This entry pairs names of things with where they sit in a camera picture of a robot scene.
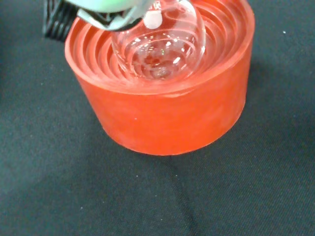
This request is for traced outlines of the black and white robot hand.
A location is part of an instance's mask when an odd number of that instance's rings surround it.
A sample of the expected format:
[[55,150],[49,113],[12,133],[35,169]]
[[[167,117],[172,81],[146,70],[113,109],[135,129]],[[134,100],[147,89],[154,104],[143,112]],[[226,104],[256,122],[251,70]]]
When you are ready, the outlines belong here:
[[133,28],[153,5],[152,0],[45,0],[42,34],[65,42],[78,17],[92,26],[120,32]]

